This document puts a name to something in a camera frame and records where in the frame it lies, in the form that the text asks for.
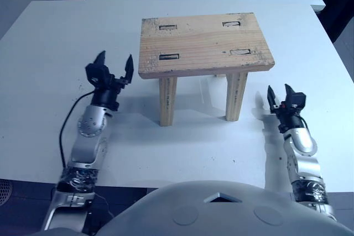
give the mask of floor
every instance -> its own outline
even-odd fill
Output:
[[[4,36],[30,1],[34,0],[0,0],[0,38]],[[350,21],[334,46],[354,80],[354,19]],[[38,231],[48,209],[53,187],[53,184],[14,182],[11,198],[0,206],[1,234],[25,235]],[[146,188],[98,187],[96,191],[107,198],[110,211],[117,215],[150,190]],[[290,194],[285,196],[292,200]],[[354,193],[331,193],[329,199],[336,210],[339,222],[354,230]],[[107,205],[103,200],[98,199],[93,210],[95,220],[92,224],[93,227],[99,228],[110,220]]]

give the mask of wooden stool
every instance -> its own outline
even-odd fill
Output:
[[[141,78],[160,79],[160,125],[173,122],[178,77],[227,77],[226,120],[237,121],[247,74],[273,57],[253,13],[143,19]]]

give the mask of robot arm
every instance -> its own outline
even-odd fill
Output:
[[[111,120],[118,110],[117,96],[131,83],[133,60],[126,63],[126,76],[119,79],[105,66],[105,52],[86,66],[88,81],[94,85],[92,101],[78,122],[78,136],[66,168],[63,169],[42,230],[65,227],[81,232],[95,193],[97,175],[107,153]]]
[[[279,131],[284,136],[284,150],[288,157],[288,174],[295,200],[335,220],[333,208],[329,205],[320,164],[317,160],[317,144],[311,137],[307,125],[300,116],[305,107],[306,95],[294,92],[285,85],[287,96],[276,104],[275,94],[268,87],[270,112],[280,121]]]

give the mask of stool leg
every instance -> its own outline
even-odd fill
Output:
[[[226,120],[237,121],[240,116],[244,87],[247,81],[247,72],[226,74],[227,98],[226,98]]]
[[[177,77],[160,78],[160,125],[168,127],[173,122]]]

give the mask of electrical tape wrap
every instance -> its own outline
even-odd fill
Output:
[[[72,193],[91,193],[97,182],[98,170],[66,167],[60,177],[57,190]]]
[[[291,184],[297,202],[318,202],[328,204],[325,184],[312,180],[297,180]]]

